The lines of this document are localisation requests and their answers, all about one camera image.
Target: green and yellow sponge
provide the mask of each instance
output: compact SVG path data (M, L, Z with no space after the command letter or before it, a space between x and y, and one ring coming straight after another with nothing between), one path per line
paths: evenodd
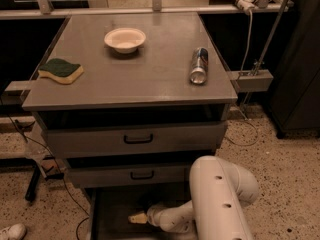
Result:
M48 77L60 84L72 84L84 72L80 64L51 59L38 68L40 77Z

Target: silver can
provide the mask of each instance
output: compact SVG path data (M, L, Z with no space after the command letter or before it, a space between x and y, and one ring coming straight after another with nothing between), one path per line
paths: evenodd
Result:
M194 84L204 84L208 74L208 51L199 47L194 50L191 62L190 81Z

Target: drawer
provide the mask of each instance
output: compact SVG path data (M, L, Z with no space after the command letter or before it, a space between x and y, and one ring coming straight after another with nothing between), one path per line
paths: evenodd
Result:
M183 182L188 179L190 164L113 166L69 169L68 177L75 187L100 188Z
M167 207L180 206L190 200L190 194L188 184L167 183L95 189L91 200L87 239L164 240L173 239L175 234L150 224L130 224L128 216L158 202Z
M51 130L44 138L57 158L191 150L215 151L225 122L103 129Z

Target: floor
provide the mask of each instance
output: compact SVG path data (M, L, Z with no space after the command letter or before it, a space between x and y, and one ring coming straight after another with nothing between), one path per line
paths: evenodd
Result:
M277 139L274 124L258 104L249 106L248 117L245 121L232 108L226 137L216 155L249 169L259 182L258 199L244 208L254 239L320 239L320 139L314 132ZM10 121L1 118L0 122L1 158L28 153ZM77 226L87 217L82 208L90 209L83 193L67 178L65 186L61 180L41 177L36 199L27 202L24 195L32 173L30 166L0 168L0 228L21 222L28 228L26 240L77 239ZM79 239L86 238L87 227L88 220L79 227Z

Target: shoe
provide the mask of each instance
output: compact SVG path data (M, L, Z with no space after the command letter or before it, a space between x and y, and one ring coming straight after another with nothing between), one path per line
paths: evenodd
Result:
M27 228L23 224L15 224L11 227L0 230L0 240L21 240L27 233Z

